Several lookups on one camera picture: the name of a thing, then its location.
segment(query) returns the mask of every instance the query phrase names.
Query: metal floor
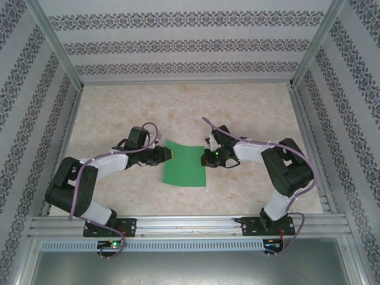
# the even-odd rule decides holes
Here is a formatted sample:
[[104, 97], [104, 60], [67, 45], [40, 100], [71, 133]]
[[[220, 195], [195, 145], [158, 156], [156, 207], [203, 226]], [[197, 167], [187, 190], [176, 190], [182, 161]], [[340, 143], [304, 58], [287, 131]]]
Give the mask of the metal floor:
[[41, 252], [32, 284], [349, 284], [336, 239], [298, 239], [278, 258], [262, 252]]

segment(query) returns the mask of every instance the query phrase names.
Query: marble surface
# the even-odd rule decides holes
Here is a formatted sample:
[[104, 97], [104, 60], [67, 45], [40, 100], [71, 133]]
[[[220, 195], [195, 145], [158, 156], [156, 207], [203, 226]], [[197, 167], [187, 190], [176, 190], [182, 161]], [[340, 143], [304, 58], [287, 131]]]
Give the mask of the marble surface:
[[[304, 151], [285, 83], [116, 85], [84, 88], [66, 156], [105, 153], [133, 126], [155, 122], [165, 139], [204, 145], [215, 125], [255, 140], [293, 138]], [[96, 184], [94, 199], [119, 215], [258, 214], [274, 190], [263, 164], [243, 161], [234, 169], [207, 169], [206, 188], [162, 182], [163, 164], [113, 173]], [[316, 189], [300, 197], [292, 211], [322, 213]], [[53, 208], [51, 215], [60, 215]]]

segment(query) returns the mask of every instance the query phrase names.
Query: green towel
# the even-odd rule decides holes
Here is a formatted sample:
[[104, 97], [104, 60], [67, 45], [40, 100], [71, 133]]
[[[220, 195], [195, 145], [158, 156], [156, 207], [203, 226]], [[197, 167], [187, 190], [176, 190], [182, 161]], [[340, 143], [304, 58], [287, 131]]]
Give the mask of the green towel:
[[173, 158], [164, 164], [163, 182], [181, 187], [206, 187], [206, 167], [201, 166], [204, 147], [188, 147], [169, 140], [166, 147], [172, 151]]

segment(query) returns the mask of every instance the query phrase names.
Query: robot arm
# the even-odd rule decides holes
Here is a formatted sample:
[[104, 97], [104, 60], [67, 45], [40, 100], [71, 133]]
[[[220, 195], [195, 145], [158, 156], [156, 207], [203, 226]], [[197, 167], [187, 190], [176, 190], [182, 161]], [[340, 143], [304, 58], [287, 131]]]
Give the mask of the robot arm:
[[[153, 145], [153, 148], [147, 148], [128, 155], [118, 153], [118, 151], [142, 148], [147, 138], [149, 138], [149, 132], [146, 129], [133, 127], [128, 139], [122, 140], [116, 147], [113, 147], [116, 150], [114, 154], [97, 159], [84, 168], [79, 182], [74, 216], [115, 228], [117, 213], [110, 208], [98, 204], [93, 199], [96, 180], [108, 174], [128, 169], [134, 164], [144, 163], [145, 165], [155, 166], [172, 158], [172, 152], [168, 148], [158, 145]], [[46, 191], [45, 200], [61, 210], [70, 213], [74, 186], [69, 181], [77, 180], [79, 169], [87, 161], [88, 159], [77, 160], [72, 157], [63, 159], [52, 183]]]
[[[225, 125], [220, 129], [229, 132]], [[226, 167], [226, 162], [231, 159], [236, 162], [235, 166], [241, 160], [265, 164], [275, 188], [270, 201], [260, 212], [260, 223], [267, 232], [282, 222], [294, 195], [314, 178], [312, 170], [303, 159], [281, 147], [241, 142], [218, 130], [213, 130], [206, 142], [210, 149], [205, 149], [201, 157], [203, 166]], [[291, 138], [285, 138], [279, 144], [302, 153]]]

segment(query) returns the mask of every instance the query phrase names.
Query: wall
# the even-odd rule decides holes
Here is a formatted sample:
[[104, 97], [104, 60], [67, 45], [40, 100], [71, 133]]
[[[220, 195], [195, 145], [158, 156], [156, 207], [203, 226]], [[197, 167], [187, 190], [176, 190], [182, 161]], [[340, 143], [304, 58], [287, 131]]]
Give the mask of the wall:
[[0, 284], [53, 175], [78, 92], [23, 1], [0, 0]]
[[299, 85], [337, 208], [380, 284], [380, 9], [349, 0]]
[[85, 83], [290, 80], [331, 0], [41, 0]]

